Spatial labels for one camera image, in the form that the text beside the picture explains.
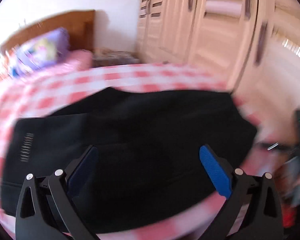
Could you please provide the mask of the black pants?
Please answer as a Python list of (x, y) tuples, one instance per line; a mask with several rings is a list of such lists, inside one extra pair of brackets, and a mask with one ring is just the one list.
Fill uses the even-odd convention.
[(202, 146), (237, 167), (256, 134), (228, 93), (106, 88), (43, 118), (16, 122), (1, 206), (15, 215), (27, 174), (43, 177), (65, 169), (94, 146), (97, 153), (68, 193), (80, 218), (95, 233), (139, 228), (213, 193), (199, 159)]

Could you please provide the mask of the pink checkered bed sheet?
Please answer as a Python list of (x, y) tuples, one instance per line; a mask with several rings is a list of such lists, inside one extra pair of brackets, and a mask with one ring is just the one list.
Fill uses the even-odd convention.
[[(5, 152), (15, 121), (21, 117), (43, 116), (106, 87), (127, 92), (172, 89), (223, 90), (224, 83), (206, 72), (175, 65), (126, 65), (86, 71), (35, 74), (24, 80), (0, 83), (0, 179)], [(224, 198), (211, 194), (194, 207), (161, 222), (134, 230), (105, 233), (101, 239), (197, 239), (208, 227)], [(0, 203), (0, 224), (15, 237), (15, 218), (5, 214)]]

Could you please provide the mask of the light wooden wardrobe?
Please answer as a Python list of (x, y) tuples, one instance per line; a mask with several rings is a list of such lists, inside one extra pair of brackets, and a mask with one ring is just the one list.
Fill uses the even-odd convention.
[(141, 0), (136, 50), (207, 70), (281, 128), (300, 120), (300, 0)]

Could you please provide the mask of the pink quilted pillow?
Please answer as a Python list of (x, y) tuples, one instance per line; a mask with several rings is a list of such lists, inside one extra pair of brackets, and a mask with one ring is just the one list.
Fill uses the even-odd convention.
[(70, 51), (64, 61), (64, 64), (72, 69), (87, 70), (92, 68), (93, 53), (88, 50)]

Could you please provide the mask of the purple floral folded quilt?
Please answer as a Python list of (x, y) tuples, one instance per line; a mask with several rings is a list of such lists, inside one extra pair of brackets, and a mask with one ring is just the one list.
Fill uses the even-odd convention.
[(61, 27), (33, 38), (15, 51), (9, 66), (12, 77), (21, 77), (61, 62), (68, 55), (70, 35)]

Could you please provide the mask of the floral covered nightstand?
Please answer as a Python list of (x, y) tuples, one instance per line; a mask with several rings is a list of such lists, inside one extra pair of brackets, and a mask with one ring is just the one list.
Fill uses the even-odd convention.
[(116, 51), (109, 48), (96, 48), (92, 58), (92, 66), (94, 68), (139, 63), (140, 59), (135, 53), (129, 51)]

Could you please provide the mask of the wooden headboard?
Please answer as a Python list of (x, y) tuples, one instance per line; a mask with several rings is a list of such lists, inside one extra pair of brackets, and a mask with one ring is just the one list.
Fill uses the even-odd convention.
[(0, 53), (61, 27), (70, 36), (70, 50), (93, 51), (95, 14), (95, 10), (73, 10), (39, 20), (11, 35), (0, 45)]

